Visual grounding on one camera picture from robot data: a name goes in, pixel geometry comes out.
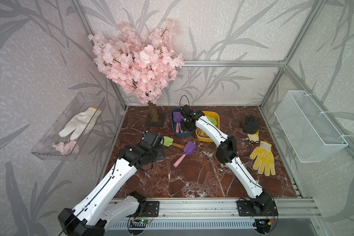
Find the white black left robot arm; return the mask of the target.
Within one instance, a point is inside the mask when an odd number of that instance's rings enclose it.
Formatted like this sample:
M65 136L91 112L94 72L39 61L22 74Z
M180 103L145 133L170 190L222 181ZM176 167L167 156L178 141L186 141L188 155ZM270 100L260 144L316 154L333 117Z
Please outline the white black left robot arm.
M103 236L128 216L146 211L147 199L137 192L110 205L122 186L142 167L165 158L164 138L146 131L139 144L129 144L100 183L74 208L64 208L58 216L62 234L67 236Z

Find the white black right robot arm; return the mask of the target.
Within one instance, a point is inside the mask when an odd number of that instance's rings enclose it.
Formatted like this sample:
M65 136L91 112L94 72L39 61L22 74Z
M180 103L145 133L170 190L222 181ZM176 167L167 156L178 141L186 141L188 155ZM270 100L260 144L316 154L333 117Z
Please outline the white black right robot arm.
M250 207L248 212L256 216L268 216L271 213L273 213L274 216L278 216L273 197L256 183L242 163L237 153L235 137L228 136L220 131L200 110L193 111L188 105L184 105L180 108L180 112L184 117L185 127L187 129L196 130L198 128L204 131L204 133L213 140L217 146L215 154L217 160L227 166L235 174L249 196L249 200L245 201L246 205Z

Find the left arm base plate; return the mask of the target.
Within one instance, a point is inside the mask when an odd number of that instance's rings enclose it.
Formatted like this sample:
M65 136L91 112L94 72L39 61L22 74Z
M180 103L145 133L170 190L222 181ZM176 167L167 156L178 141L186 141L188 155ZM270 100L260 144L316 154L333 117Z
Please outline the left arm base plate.
M159 201L146 201L140 203L137 211L129 217L158 217L160 210Z

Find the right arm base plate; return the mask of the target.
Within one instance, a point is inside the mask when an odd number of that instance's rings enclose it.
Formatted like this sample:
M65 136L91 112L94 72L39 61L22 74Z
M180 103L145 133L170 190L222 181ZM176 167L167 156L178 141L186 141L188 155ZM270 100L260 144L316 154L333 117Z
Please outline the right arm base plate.
M279 216L275 201L268 206L262 206L247 199L236 201L239 216L248 217L277 217Z

